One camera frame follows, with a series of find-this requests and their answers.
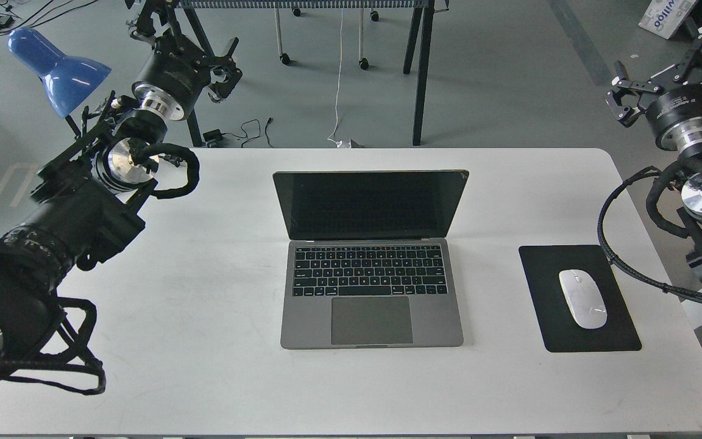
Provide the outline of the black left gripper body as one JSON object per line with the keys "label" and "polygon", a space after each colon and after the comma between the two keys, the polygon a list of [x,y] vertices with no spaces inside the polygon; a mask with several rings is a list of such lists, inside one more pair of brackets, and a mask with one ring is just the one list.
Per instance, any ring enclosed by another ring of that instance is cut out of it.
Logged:
{"label": "black left gripper body", "polygon": [[136,98],[154,92],[167,102],[170,120],[185,120],[204,87],[211,83],[211,70],[197,64],[205,53],[192,39],[164,34],[154,41],[151,54],[133,83]]}

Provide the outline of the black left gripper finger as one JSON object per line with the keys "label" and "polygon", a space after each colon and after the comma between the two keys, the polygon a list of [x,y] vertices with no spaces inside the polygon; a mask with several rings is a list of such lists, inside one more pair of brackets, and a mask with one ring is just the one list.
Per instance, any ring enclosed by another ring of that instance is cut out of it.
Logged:
{"label": "black left gripper finger", "polygon": [[212,59],[211,83],[207,86],[207,94],[212,102],[226,100],[243,76],[242,70],[237,67],[232,57],[238,44],[239,38],[232,37],[227,44],[225,55]]}
{"label": "black left gripper finger", "polygon": [[157,14],[161,25],[165,26],[169,24],[171,11],[172,1],[144,1],[139,14],[128,24],[129,36],[137,41],[155,45],[158,37],[154,27],[153,14]]}

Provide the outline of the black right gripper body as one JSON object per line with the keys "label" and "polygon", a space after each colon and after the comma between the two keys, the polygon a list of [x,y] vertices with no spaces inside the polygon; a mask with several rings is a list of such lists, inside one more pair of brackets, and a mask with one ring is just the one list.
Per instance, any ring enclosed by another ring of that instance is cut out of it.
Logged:
{"label": "black right gripper body", "polygon": [[702,61],[680,62],[647,80],[658,87],[644,98],[644,114],[658,148],[682,152],[702,140]]}

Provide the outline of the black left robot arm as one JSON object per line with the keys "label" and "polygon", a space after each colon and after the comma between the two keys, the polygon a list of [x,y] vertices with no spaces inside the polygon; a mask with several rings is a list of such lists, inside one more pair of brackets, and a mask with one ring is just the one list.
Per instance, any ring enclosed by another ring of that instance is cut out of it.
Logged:
{"label": "black left robot arm", "polygon": [[223,1],[145,1],[131,37],[151,53],[129,96],[109,94],[78,127],[71,112],[108,76],[109,67],[69,56],[33,28],[13,30],[10,52],[41,80],[56,114],[75,141],[37,173],[37,209],[0,237],[0,381],[35,383],[20,370],[86,373],[95,387],[47,386],[83,395],[105,391],[102,362],[89,350],[95,305],[59,296],[72,268],[83,271],[116,256],[144,230],[139,210],[148,198],[194,191],[200,162],[189,148],[165,142],[170,121],[186,121],[200,143],[193,109],[203,91],[222,102],[242,78],[232,56],[237,37],[216,55],[197,15]]}

